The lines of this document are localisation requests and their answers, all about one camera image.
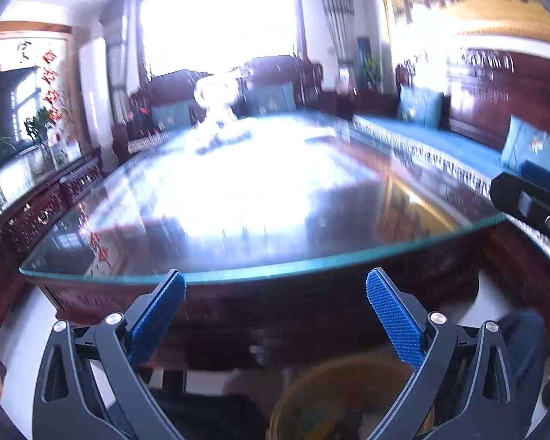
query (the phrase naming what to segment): landscape painting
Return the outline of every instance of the landscape painting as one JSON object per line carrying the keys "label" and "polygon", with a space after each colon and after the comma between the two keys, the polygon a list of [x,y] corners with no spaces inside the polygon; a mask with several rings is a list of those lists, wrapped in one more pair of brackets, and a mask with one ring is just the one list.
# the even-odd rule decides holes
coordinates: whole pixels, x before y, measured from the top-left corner
{"label": "landscape painting", "polygon": [[550,43],[541,0],[384,0],[389,37],[495,34]]}

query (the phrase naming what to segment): brass drawer pull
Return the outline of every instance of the brass drawer pull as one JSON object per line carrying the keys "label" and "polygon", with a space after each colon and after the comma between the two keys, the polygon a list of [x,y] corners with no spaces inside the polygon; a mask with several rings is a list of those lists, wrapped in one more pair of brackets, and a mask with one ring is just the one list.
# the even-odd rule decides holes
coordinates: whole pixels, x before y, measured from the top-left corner
{"label": "brass drawer pull", "polygon": [[48,224],[48,222],[49,222],[49,212],[47,210],[43,210],[43,215],[45,215],[44,220],[41,219],[41,216],[39,215],[37,217],[38,222],[42,223],[42,224]]}

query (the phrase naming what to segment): mahogany furniture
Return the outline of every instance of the mahogany furniture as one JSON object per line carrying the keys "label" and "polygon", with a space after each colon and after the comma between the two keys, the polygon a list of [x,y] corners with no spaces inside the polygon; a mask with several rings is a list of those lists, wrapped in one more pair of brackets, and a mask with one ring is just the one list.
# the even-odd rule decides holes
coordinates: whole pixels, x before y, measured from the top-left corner
{"label": "mahogany furniture", "polygon": [[[488,48],[414,55],[396,68],[398,84],[443,91],[441,129],[501,150],[510,117],[550,133],[550,60]],[[395,117],[397,95],[355,112]],[[517,305],[537,309],[550,337],[550,260],[511,223],[498,226],[483,248],[485,268]]]}
{"label": "mahogany furniture", "polygon": [[[99,152],[76,158],[39,177],[23,154],[0,169],[7,203],[0,207],[0,326],[25,286],[18,267],[37,242],[79,198],[100,181]],[[0,376],[6,368],[0,362]]]}
{"label": "mahogany furniture", "polygon": [[208,73],[180,70],[163,76],[153,77],[141,89],[129,97],[130,120],[112,126],[113,150],[120,164],[132,157],[128,143],[154,135],[155,125],[151,107],[193,101],[196,83]]}
{"label": "mahogany furniture", "polygon": [[364,291],[377,266],[429,310],[476,295],[503,217],[408,154],[315,112],[259,118],[204,155],[188,140],[117,169],[26,259],[59,319],[97,323],[177,268],[188,294],[151,363],[226,371],[383,342]]}
{"label": "mahogany furniture", "polygon": [[501,150],[511,115],[550,133],[550,59],[488,48],[423,54],[397,66],[397,84],[444,92],[441,128]]}
{"label": "mahogany furniture", "polygon": [[[248,114],[246,102],[242,96],[244,87],[291,82],[298,108],[317,107],[318,98],[322,92],[322,65],[289,55],[255,58],[243,66],[234,68],[231,74],[238,79],[241,87],[241,99],[233,107],[233,111],[240,118]],[[206,76],[209,74],[180,70],[154,77],[146,86],[130,96],[132,120],[112,127],[114,153],[120,164],[132,157],[133,152],[129,150],[131,141],[147,138],[150,134],[163,141],[169,138],[163,137],[163,134],[159,136],[153,134],[155,130],[151,119],[151,106],[191,100],[192,123],[203,121],[204,110],[193,101],[196,83]],[[152,145],[156,144],[143,143],[142,147]]]}

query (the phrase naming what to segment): window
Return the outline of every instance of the window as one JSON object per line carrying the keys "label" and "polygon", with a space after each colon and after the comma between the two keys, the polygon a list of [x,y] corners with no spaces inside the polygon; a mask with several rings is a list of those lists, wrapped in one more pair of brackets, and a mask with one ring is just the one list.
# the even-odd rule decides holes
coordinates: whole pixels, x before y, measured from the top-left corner
{"label": "window", "polygon": [[221,73],[252,58],[297,53],[297,0],[144,0],[145,64]]}
{"label": "window", "polygon": [[36,72],[30,74],[12,92],[12,122],[15,127],[16,142],[30,140],[26,133],[25,120],[37,113],[40,94]]}

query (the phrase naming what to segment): blue seat cushion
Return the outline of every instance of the blue seat cushion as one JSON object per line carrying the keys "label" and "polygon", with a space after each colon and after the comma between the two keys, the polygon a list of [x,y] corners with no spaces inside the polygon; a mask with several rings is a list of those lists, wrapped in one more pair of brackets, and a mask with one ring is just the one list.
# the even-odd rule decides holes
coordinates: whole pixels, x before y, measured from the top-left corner
{"label": "blue seat cushion", "polygon": [[517,172],[524,162],[550,171],[550,134],[512,115],[501,163]]}
{"label": "blue seat cushion", "polygon": [[293,84],[275,84],[258,86],[243,90],[250,116],[287,113],[296,110]]}
{"label": "blue seat cushion", "polygon": [[189,106],[196,102],[193,99],[151,107],[153,121],[162,131],[189,129],[192,119],[189,115]]}
{"label": "blue seat cushion", "polygon": [[369,115],[360,115],[359,117],[391,132],[429,145],[491,179],[503,171],[499,164],[501,156],[499,151],[457,133],[430,129],[393,118]]}
{"label": "blue seat cushion", "polygon": [[437,129],[442,115],[444,94],[431,89],[402,86],[397,117],[417,125]]}

